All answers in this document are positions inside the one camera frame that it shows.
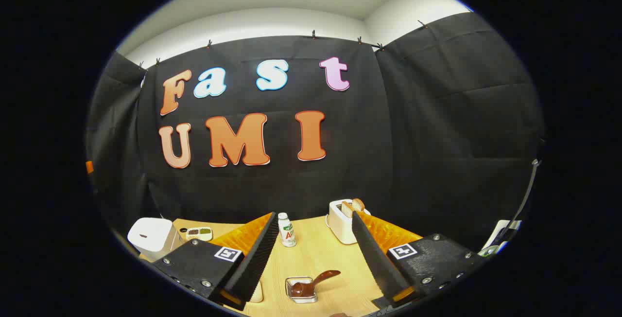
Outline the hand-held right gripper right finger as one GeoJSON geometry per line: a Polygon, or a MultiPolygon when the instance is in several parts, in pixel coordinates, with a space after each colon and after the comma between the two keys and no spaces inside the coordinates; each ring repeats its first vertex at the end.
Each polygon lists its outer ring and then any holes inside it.
{"type": "Polygon", "coordinates": [[[426,237],[363,211],[352,231],[383,296],[398,307],[446,291],[486,263],[486,258],[449,237],[426,237]]]}

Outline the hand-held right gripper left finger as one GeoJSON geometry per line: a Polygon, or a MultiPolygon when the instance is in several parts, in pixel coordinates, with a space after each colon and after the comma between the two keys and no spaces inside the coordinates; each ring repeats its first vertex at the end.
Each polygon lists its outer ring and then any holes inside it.
{"type": "Polygon", "coordinates": [[[277,222],[271,212],[210,242],[189,240],[153,266],[203,299],[243,310],[273,250],[277,222]]]}

